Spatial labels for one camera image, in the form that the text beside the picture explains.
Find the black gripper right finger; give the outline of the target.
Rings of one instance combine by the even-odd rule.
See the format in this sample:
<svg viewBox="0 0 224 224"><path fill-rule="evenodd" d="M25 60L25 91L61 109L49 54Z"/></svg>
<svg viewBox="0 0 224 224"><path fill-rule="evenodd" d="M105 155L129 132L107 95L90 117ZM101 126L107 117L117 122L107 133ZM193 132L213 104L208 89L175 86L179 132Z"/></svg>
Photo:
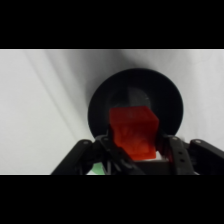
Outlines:
<svg viewBox="0 0 224 224"><path fill-rule="evenodd" d="M159 133L156 149L174 175L224 175L224 152L201 139L186 143L177 136Z"/></svg>

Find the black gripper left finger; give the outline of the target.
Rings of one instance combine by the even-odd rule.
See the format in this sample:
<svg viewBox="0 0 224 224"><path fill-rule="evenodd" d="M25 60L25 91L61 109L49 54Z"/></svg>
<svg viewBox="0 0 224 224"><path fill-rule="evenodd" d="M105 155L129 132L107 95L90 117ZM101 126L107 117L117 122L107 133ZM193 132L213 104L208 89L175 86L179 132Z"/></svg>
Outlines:
<svg viewBox="0 0 224 224"><path fill-rule="evenodd" d="M105 175L144 175L145 172L113 140L114 131L108 127L94 141L79 140L53 170L52 175L87 175L97 163Z"/></svg>

